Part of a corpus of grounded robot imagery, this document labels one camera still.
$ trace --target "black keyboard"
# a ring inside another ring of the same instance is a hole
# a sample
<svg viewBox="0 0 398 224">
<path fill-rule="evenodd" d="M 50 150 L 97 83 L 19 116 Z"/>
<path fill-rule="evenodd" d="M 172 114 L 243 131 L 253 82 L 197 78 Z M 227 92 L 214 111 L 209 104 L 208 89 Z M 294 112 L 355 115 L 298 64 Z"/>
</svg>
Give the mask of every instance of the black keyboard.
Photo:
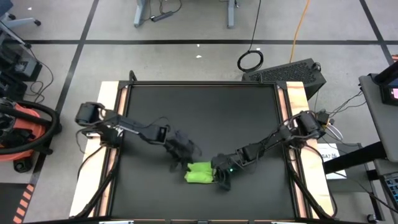
<svg viewBox="0 0 398 224">
<path fill-rule="evenodd" d="M 258 72 L 258 74 L 251 75 L 250 81 L 258 81 L 260 75 L 262 76 L 262 80 L 265 82 L 285 80 L 292 82 L 303 82 L 304 84 L 307 84 L 313 83 L 316 80 L 313 70 L 307 65 L 307 63 L 304 62 L 282 68 L 261 70 Z"/>
<path fill-rule="evenodd" d="M 398 209 L 398 173 L 384 175 L 381 184 L 388 192 L 395 208 Z"/>
</svg>

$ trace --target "desk leg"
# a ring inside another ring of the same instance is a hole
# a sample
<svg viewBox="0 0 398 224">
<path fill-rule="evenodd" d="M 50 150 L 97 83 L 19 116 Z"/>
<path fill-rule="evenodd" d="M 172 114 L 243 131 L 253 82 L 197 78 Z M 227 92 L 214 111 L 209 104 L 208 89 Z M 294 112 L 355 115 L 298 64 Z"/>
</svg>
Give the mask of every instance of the desk leg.
<svg viewBox="0 0 398 224">
<path fill-rule="evenodd" d="M 332 172 L 371 162 L 375 159 L 383 158 L 386 158 L 386 152 L 384 151 L 383 145 L 381 142 L 376 142 L 362 149 L 358 149 L 357 151 L 331 159 L 323 164 L 323 168 L 325 169 L 325 174 L 330 174 Z"/>
<path fill-rule="evenodd" d="M 235 26 L 234 17 L 235 17 L 235 0 L 228 0 L 228 28 L 233 28 Z"/>
<path fill-rule="evenodd" d="M 146 0 L 137 0 L 136 16 L 134 18 L 134 27 L 139 27 L 143 22 L 143 15 L 145 13 Z"/>
</svg>

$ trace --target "gray floor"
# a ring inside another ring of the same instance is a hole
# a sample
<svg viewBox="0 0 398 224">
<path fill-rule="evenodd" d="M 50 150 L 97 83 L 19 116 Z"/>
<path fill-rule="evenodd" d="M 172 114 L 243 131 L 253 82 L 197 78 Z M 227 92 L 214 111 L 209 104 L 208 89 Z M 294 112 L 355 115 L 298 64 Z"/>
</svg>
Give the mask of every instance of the gray floor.
<svg viewBox="0 0 398 224">
<path fill-rule="evenodd" d="M 54 138 L 55 152 L 48 156 L 40 173 L 25 222 L 67 218 L 76 187 L 76 172 L 83 155 L 75 143 L 78 126 L 74 115 L 84 101 L 95 101 L 102 81 L 125 80 L 134 70 L 140 80 L 240 80 L 242 72 L 236 61 L 247 51 L 248 44 L 159 44 L 118 45 L 115 42 L 84 44 L 81 35 L 93 2 L 97 0 L 14 0 L 11 13 L 18 18 L 35 17 L 42 21 L 14 29 L 26 40 L 41 42 L 32 50 L 53 71 L 54 82 L 44 93 L 43 104 L 55 108 L 65 80 L 72 78 L 62 110 L 63 133 Z M 226 28 L 226 3 L 217 0 L 182 0 L 181 11 L 163 21 L 147 21 L 134 28 L 135 0 L 99 0 L 86 37 L 87 40 L 249 40 L 254 27 L 258 0 L 238 0 L 234 29 Z M 394 14 L 396 0 L 368 0 L 371 14 L 384 40 L 398 40 Z M 257 25 L 257 40 L 292 40 L 299 22 L 304 0 L 263 1 Z M 167 0 L 164 10 L 178 7 L 177 0 Z M 159 2 L 152 1 L 152 13 L 158 15 Z M 298 45 L 294 60 L 313 58 L 322 65 L 327 84 L 319 92 L 317 110 L 332 110 L 358 91 L 358 77 L 377 73 L 388 66 L 377 38 L 358 0 L 312 1 L 298 35 L 299 40 L 375 40 L 374 45 Z M 290 44 L 254 45 L 264 53 L 263 68 L 289 61 Z M 398 45 L 389 45 L 398 54 Z M 255 56 L 245 58 L 244 65 L 253 66 Z M 43 68 L 39 80 L 50 81 Z M 315 106 L 315 98 L 309 103 Z M 352 105 L 360 104 L 358 97 Z M 351 108 L 335 116 L 336 127 L 345 142 L 366 146 L 378 140 L 366 105 Z M 17 174 L 10 163 L 0 163 L 0 182 L 27 183 L 31 173 Z M 365 221 L 372 213 L 366 194 L 336 194 L 343 220 Z M 387 223 L 392 223 L 387 216 Z"/>
</svg>

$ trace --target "wooden table frame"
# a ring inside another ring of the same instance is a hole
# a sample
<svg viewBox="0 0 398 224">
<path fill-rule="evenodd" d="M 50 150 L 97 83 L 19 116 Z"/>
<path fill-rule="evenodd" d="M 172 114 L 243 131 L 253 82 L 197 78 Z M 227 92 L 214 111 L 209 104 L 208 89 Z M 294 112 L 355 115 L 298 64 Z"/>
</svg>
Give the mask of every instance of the wooden table frame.
<svg viewBox="0 0 398 224">
<path fill-rule="evenodd" d="M 97 102 L 105 105 L 106 108 L 117 110 L 119 114 L 123 114 L 126 110 L 126 97 L 127 87 L 121 86 L 122 82 L 102 82 L 101 89 L 99 91 Z M 287 82 L 285 90 L 282 88 L 278 89 L 280 107 L 282 110 L 283 120 L 289 116 L 299 113 L 300 111 L 308 110 L 307 97 L 302 82 Z M 86 159 L 92 152 L 97 150 L 99 147 L 100 140 L 98 137 L 89 139 L 87 141 L 85 155 L 83 160 Z M 312 139 L 307 141 L 307 144 L 317 148 L 317 141 Z M 70 210 L 70 216 L 74 216 L 79 213 L 84 206 L 90 201 L 93 194 L 96 192 L 101 177 L 109 172 L 113 165 L 113 159 L 116 155 L 115 149 L 102 149 L 90 160 L 87 161 L 85 166 L 81 169 L 80 178 L 76 185 L 75 195 L 73 198 L 72 207 Z M 295 159 L 294 152 L 290 152 L 290 158 Z M 333 214 L 333 206 L 330 200 L 329 190 L 326 182 L 325 173 L 323 171 L 322 160 L 319 155 L 311 149 L 303 148 L 301 152 L 301 161 L 299 166 L 296 162 L 293 162 L 294 169 L 300 174 L 304 173 L 305 184 L 307 189 L 311 192 L 315 200 L 322 206 L 327 214 Z M 104 163 L 107 164 L 107 169 L 103 169 Z M 105 192 L 103 193 L 102 199 L 99 202 L 99 210 L 93 210 L 90 216 L 105 216 L 107 214 L 107 205 L 109 202 L 109 190 L 112 183 L 110 183 Z M 295 184 L 295 201 L 298 206 L 298 215 L 302 218 L 309 218 L 312 216 L 316 218 L 315 212 L 308 207 L 308 203 L 303 199 L 303 195 L 300 189 Z"/>
</svg>

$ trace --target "white label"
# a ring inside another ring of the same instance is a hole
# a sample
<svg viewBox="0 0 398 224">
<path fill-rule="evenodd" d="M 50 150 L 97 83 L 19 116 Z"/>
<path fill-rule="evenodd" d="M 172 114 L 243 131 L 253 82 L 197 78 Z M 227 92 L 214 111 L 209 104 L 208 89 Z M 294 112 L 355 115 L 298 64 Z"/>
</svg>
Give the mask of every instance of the white label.
<svg viewBox="0 0 398 224">
<path fill-rule="evenodd" d="M 329 161 L 331 159 L 334 159 L 334 158 L 340 156 L 340 154 L 339 154 L 339 152 L 337 150 L 336 144 L 330 144 L 330 143 L 329 144 L 323 144 L 323 143 L 320 144 L 320 143 L 318 143 L 318 151 L 322 155 L 324 162 Z M 341 170 L 341 171 L 338 171 L 336 173 L 346 175 L 346 171 L 345 170 Z M 342 176 L 340 176 L 338 174 L 327 174 L 326 178 L 328 180 L 345 179 L 345 177 L 342 177 Z"/>
</svg>

